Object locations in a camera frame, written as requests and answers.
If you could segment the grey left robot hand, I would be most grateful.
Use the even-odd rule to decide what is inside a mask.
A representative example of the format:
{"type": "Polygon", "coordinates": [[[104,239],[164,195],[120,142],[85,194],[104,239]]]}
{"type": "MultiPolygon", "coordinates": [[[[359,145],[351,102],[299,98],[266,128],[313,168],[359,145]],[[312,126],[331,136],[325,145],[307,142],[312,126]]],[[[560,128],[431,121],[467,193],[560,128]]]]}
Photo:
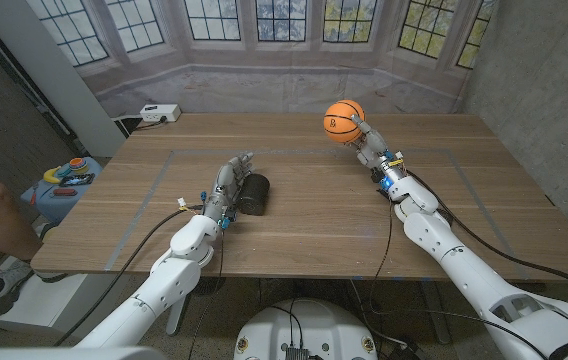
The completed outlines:
{"type": "Polygon", "coordinates": [[[237,198],[244,180],[252,172],[252,152],[240,153],[221,166],[213,182],[211,193],[204,203],[202,215],[219,225],[233,222],[237,212],[237,198]]]}

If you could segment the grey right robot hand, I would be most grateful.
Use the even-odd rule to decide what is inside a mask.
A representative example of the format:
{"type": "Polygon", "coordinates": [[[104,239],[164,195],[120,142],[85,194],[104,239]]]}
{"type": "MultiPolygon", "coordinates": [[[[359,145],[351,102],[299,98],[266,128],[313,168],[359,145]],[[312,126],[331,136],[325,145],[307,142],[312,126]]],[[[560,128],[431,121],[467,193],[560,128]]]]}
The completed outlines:
{"type": "Polygon", "coordinates": [[[351,116],[351,121],[361,132],[353,142],[357,159],[371,170],[372,181],[388,191],[392,185],[406,177],[402,169],[403,160],[390,152],[382,135],[369,123],[356,114],[351,116]]]}

